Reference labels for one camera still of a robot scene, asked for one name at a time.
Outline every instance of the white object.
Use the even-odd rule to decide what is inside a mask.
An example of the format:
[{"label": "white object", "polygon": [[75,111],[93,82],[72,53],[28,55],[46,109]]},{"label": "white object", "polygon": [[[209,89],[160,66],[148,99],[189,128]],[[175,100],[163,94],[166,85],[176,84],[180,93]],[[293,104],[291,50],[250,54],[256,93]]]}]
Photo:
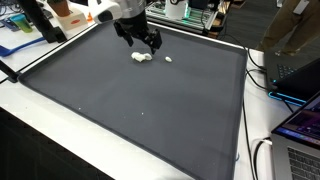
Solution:
[{"label": "white object", "polygon": [[94,22],[98,24],[122,17],[120,5],[111,0],[101,0],[99,4],[97,0],[89,0],[88,5]]},{"label": "white object", "polygon": [[145,54],[140,54],[138,52],[133,52],[131,54],[132,59],[135,59],[139,62],[142,62],[144,60],[150,61],[152,60],[152,56],[149,53],[145,53]]},{"label": "white object", "polygon": [[172,59],[171,59],[170,57],[166,57],[165,60],[166,60],[167,62],[172,62]]},{"label": "white object", "polygon": [[74,7],[70,7],[70,11],[71,13],[69,16],[55,16],[64,30],[68,31],[82,25],[88,25],[87,19],[84,16],[83,12]]},{"label": "white object", "polygon": [[142,62],[142,61],[144,61],[146,59],[144,54],[140,54],[138,52],[133,52],[131,54],[131,57],[132,57],[132,59],[134,59],[136,61],[139,61],[139,62]]},{"label": "white object", "polygon": [[137,55],[139,55],[140,53],[138,53],[138,52],[133,52],[132,54],[131,54],[131,57],[132,57],[132,59],[134,59],[134,57],[136,57]]},{"label": "white object", "polygon": [[152,56],[149,53],[144,54],[144,57],[148,61],[152,60]]},{"label": "white object", "polygon": [[308,0],[300,0],[300,3],[293,10],[293,13],[300,15],[306,9],[308,4],[309,4]]},{"label": "white object", "polygon": [[181,20],[188,13],[188,1],[183,0],[178,4],[173,4],[177,0],[166,0],[165,14],[169,19]]}]

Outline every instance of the dark gray mat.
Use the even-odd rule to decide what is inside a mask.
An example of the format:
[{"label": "dark gray mat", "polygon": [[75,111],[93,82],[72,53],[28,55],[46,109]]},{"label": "dark gray mat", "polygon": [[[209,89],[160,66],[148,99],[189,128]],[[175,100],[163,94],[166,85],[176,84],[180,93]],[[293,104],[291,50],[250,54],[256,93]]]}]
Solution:
[{"label": "dark gray mat", "polygon": [[133,61],[150,50],[138,40],[128,47],[104,24],[19,80],[196,179],[231,180],[246,52],[160,31],[152,61]]}]

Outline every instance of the white table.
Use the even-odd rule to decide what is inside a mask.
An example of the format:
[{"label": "white table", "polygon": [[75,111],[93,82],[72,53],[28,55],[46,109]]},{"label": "white table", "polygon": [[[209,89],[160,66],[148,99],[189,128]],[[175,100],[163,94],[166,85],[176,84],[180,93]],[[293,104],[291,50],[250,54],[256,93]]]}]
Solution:
[{"label": "white table", "polygon": [[[34,58],[41,56],[41,53],[35,50],[30,51],[30,54]],[[262,53],[251,50],[251,55],[258,64],[262,63]],[[248,60],[248,69],[251,68],[254,66]],[[254,72],[252,74],[258,83],[264,85],[262,75]],[[152,154],[29,90],[20,83],[12,84],[6,81],[0,84],[0,94],[0,106],[5,110],[115,179],[192,179]],[[244,99],[251,144],[256,143],[257,139],[270,136],[270,131],[290,114],[282,102],[267,97],[266,92],[258,89],[249,78],[246,81]],[[239,131],[238,151],[240,159],[236,163],[234,179],[250,180],[252,175],[243,117]],[[259,178],[272,179],[269,146],[262,146],[258,160]]]},{"label": "white table", "polygon": [[[75,3],[69,3],[69,5],[71,7],[75,7],[81,10],[85,14],[85,16],[87,16],[89,13],[87,6],[83,6]],[[45,4],[44,8],[51,11],[53,14],[55,14],[49,5]],[[53,25],[53,27],[60,26],[61,28],[61,25],[56,20],[56,18],[50,19],[50,22]],[[75,35],[79,34],[81,31],[88,28],[88,26],[91,26],[92,24],[94,24],[93,21],[88,23],[88,25],[83,25],[75,29],[65,31],[65,35],[67,39],[70,39]],[[37,30],[35,26],[32,26],[32,28],[33,28],[33,31],[31,33],[24,33],[22,31],[12,32],[8,28],[1,28],[0,29],[0,45],[11,49],[21,44],[32,41],[34,39],[37,39],[39,37],[42,37],[41,33]],[[14,71],[19,71],[21,68],[25,67],[29,63],[33,62],[34,60],[38,59],[42,55],[46,54],[47,52],[51,51],[52,49],[60,45],[61,44],[57,42],[49,44],[46,41],[42,41],[40,43],[21,49],[20,51],[10,56],[0,57],[0,60],[3,61],[6,65],[8,65],[10,68],[12,68]],[[0,71],[0,81],[2,81],[5,78],[7,78],[7,75],[4,74],[2,71]]]}]

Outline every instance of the electronic equipment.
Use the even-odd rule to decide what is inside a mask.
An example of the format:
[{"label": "electronic equipment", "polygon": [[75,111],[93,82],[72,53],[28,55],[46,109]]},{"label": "electronic equipment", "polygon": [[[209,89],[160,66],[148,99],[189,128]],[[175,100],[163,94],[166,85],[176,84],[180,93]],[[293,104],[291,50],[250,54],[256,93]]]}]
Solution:
[{"label": "electronic equipment", "polygon": [[16,32],[16,31],[20,30],[20,28],[13,21],[11,21],[9,18],[2,19],[2,20],[0,20],[0,22],[4,26],[9,28],[12,32]]},{"label": "electronic equipment", "polygon": [[272,131],[276,180],[320,179],[320,92]]},{"label": "electronic equipment", "polygon": [[307,61],[266,52],[264,64],[268,95],[272,98],[301,106],[320,91],[320,59]]}]

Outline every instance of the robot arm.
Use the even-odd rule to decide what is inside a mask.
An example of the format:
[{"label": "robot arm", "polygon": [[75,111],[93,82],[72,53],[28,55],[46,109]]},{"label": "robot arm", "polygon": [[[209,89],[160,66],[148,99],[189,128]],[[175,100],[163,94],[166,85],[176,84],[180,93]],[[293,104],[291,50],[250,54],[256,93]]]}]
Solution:
[{"label": "robot arm", "polygon": [[132,37],[140,39],[151,48],[152,54],[162,44],[160,31],[150,32],[145,13],[145,0],[89,0],[91,15],[96,23],[115,20],[114,27],[131,47]]}]

